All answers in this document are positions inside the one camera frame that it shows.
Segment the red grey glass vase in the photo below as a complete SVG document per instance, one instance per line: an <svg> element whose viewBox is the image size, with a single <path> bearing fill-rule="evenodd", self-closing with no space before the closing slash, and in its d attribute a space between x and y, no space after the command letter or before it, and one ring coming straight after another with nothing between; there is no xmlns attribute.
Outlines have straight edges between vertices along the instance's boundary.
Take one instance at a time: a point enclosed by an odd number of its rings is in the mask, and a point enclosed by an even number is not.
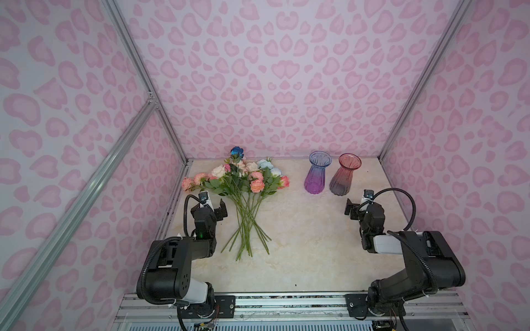
<svg viewBox="0 0 530 331"><path fill-rule="evenodd" d="M345 196L351 189L353 172L362 166L362 160L355 154L344 153L339 159L340 167L331 179L329 189L337 196Z"/></svg>

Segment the pink spray rose stem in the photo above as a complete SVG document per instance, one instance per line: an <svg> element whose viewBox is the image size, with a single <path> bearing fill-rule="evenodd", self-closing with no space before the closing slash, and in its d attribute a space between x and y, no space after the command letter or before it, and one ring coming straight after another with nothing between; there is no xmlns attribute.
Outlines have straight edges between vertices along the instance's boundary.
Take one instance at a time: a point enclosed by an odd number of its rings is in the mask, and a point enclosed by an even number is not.
<svg viewBox="0 0 530 331"><path fill-rule="evenodd" d="M264 176L261 172L255 171L250 174L251 179L251 192L258 194L261 193L264 190L265 182L264 182Z"/></svg>

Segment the pale blue white rose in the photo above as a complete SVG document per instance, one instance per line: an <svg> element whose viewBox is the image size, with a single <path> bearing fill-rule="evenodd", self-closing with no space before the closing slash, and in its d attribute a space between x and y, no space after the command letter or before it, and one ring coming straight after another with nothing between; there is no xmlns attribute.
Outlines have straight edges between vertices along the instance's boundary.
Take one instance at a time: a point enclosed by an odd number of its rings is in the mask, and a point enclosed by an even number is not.
<svg viewBox="0 0 530 331"><path fill-rule="evenodd" d="M272 168L271 169L271 175L273 177L281 177L282 176L282 171L279 168Z"/></svg>

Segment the red pink rose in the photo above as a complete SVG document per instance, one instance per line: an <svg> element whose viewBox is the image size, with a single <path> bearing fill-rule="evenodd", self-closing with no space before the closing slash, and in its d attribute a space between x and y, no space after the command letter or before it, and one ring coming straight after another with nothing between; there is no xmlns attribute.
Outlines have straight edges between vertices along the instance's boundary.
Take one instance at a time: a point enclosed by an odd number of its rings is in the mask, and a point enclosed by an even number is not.
<svg viewBox="0 0 530 331"><path fill-rule="evenodd" d="M287 176L280 177L278 189L288 188L290 186L290 180Z"/></svg>

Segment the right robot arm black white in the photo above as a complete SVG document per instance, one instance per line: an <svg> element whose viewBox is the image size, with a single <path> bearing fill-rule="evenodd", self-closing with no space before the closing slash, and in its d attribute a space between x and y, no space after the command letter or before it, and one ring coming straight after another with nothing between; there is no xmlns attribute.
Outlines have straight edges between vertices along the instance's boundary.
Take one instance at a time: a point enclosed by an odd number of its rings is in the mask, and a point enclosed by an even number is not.
<svg viewBox="0 0 530 331"><path fill-rule="evenodd" d="M465 284L466 274L447 240L438 231L385 230L385 210L375 202L346 201L344 214L357 221L363 250L400 255L404 269L373 281L365 295L346 295L349 316L363 321L391 313L404 317L404 304Z"/></svg>

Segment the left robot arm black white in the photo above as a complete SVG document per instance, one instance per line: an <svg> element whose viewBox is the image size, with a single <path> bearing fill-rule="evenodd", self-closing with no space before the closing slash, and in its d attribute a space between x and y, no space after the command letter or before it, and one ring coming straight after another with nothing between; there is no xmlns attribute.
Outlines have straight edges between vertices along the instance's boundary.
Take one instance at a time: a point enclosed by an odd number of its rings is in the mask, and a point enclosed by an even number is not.
<svg viewBox="0 0 530 331"><path fill-rule="evenodd" d="M192 209L195 234L192 237L168 237L153 241L137 281L139 299L156 306L175 306L190 318L211 318L218 313L215 292L210 283L191 275L192 262L210 258L217 246L218 222L228 216L226 204L212 209L198 204Z"/></svg>

